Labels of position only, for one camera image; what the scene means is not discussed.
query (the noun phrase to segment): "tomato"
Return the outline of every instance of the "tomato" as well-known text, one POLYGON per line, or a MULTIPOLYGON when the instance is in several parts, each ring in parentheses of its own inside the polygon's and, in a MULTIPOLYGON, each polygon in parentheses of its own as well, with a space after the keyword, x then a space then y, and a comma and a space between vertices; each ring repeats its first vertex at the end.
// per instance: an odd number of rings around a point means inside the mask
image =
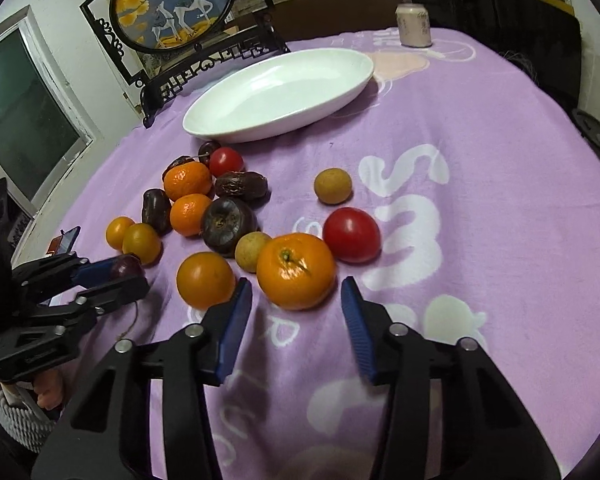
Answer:
POLYGON ((219 177, 228 171, 242 171, 244 161, 240 153, 233 148, 218 148, 211 154, 209 170, 214 177, 219 177))
POLYGON ((341 207, 329 215, 322 228, 322 239, 333 256, 348 264, 373 260, 381 247, 376 221, 353 207, 341 207))

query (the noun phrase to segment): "table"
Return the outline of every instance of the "table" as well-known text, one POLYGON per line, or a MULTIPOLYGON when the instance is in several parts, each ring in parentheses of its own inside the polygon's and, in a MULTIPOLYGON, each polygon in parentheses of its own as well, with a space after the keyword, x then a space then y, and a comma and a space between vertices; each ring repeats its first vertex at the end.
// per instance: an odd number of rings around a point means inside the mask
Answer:
MULTIPOLYGON (((331 209, 315 199, 314 177, 349 171, 350 205, 375 215, 384 250, 372 266, 340 264, 339 278, 355 276, 366 299, 427 338, 476 338, 566 474, 600 432, 600 163, 524 73, 461 33, 433 37, 429 50, 401 47, 395 29, 290 45, 368 52, 376 78, 333 116, 238 146, 248 168, 269 179, 272 199, 258 218, 273 236, 320 235, 331 209)), ((139 221, 144 190, 160 187, 174 158, 197 153, 181 120, 200 93, 179 96, 149 130, 131 131, 89 181, 60 226, 82 226, 80 256, 112 256, 109 221, 139 221)), ((164 237, 131 339, 163 340, 201 319, 179 297, 175 274, 203 250, 201 240, 164 237)), ((207 389, 224 478, 368 478, 386 391, 360 380, 338 295, 318 310, 284 312, 250 279, 253 311, 235 371, 207 389)), ((70 386, 132 318, 128 307, 99 320, 66 366, 70 386)), ((152 459, 164 477, 159 413, 154 388, 152 459)))

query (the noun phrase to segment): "orange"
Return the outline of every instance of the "orange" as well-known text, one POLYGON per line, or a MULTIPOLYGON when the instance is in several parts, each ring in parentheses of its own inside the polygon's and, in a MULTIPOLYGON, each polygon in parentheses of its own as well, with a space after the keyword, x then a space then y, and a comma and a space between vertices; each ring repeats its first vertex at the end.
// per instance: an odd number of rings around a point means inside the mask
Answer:
POLYGON ((211 184, 211 173, 201 162, 181 164, 171 168, 164 176, 164 192, 174 202, 192 193, 206 195, 211 184))
POLYGON ((107 226, 107 231, 104 233, 107 244, 109 244, 115 250, 121 251, 122 240, 125 238, 126 230, 133 224, 135 224, 135 222, 127 216, 119 216, 118 218, 114 218, 107 226))
POLYGON ((180 264, 176 286, 189 306, 206 310, 229 301, 235 276, 227 261, 217 253, 195 253, 180 264))
POLYGON ((143 265, 152 264, 160 256, 162 242, 149 224, 133 224, 126 230, 122 252, 135 254, 143 265))
POLYGON ((320 238, 293 233, 273 238, 262 248, 256 276, 271 303, 305 310, 317 306, 333 288, 336 262, 320 238))
POLYGON ((185 195, 171 206, 169 221, 171 227, 182 236, 199 235, 202 228, 202 215, 211 204, 206 195, 185 195))

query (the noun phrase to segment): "white can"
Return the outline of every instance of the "white can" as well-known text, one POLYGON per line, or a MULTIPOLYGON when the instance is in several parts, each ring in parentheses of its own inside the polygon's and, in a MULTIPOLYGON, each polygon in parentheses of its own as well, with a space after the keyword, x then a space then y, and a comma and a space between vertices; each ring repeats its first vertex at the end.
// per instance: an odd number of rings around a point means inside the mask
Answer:
POLYGON ((395 9, 400 31, 400 42, 404 46, 426 48, 432 45, 429 13, 420 4, 400 4, 395 9))

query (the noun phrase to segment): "oval picture frame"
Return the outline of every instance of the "oval picture frame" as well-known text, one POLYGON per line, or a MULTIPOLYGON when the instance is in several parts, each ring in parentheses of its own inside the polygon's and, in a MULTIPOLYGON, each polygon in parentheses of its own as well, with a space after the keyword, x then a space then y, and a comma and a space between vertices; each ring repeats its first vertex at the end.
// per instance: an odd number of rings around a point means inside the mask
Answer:
POLYGON ((234 0, 110 0, 109 18, 129 48, 164 54, 192 47, 216 30, 234 0))

